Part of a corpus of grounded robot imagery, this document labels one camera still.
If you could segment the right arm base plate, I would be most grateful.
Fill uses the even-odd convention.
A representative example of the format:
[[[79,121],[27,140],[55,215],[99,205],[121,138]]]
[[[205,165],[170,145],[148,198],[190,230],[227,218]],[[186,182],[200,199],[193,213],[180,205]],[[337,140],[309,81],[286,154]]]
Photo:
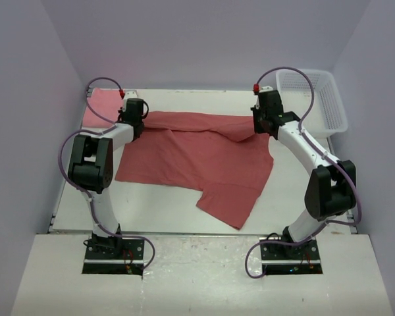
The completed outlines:
[[[278,244],[260,246],[262,271],[269,275],[317,275],[323,273],[316,240],[298,247]]]

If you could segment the red t shirt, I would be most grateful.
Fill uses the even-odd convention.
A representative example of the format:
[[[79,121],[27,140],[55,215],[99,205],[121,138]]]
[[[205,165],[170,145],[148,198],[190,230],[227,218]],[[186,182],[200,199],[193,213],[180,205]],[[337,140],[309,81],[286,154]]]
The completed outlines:
[[[201,191],[197,207],[240,230],[274,166],[269,135],[248,116],[154,111],[144,124],[115,179]]]

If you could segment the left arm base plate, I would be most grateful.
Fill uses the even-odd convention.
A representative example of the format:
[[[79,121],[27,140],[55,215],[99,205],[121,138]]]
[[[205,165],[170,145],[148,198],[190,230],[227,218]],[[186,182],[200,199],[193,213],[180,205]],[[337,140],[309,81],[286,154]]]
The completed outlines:
[[[84,241],[84,275],[136,275],[144,273],[144,241],[100,237],[93,234]]]

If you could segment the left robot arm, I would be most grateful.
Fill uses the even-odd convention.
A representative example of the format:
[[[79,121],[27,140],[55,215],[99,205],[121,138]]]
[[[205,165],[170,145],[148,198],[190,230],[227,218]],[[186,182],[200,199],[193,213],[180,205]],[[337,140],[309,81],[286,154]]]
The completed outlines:
[[[81,130],[75,133],[68,183],[81,191],[93,221],[88,247],[95,252],[117,252],[122,248],[122,233],[116,220],[109,186],[113,181],[113,152],[134,140],[144,131],[149,105],[140,98],[127,98],[118,110],[117,121],[101,132]]]

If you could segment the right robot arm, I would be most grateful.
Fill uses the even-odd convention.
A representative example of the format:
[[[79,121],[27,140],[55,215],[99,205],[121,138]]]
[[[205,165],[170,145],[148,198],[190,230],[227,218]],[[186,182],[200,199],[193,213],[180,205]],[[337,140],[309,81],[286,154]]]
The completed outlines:
[[[281,238],[287,246],[304,244],[356,206],[356,166],[330,154],[306,132],[297,114],[285,112],[278,91],[257,93],[251,111],[255,132],[266,133],[286,146],[309,175],[305,209]]]

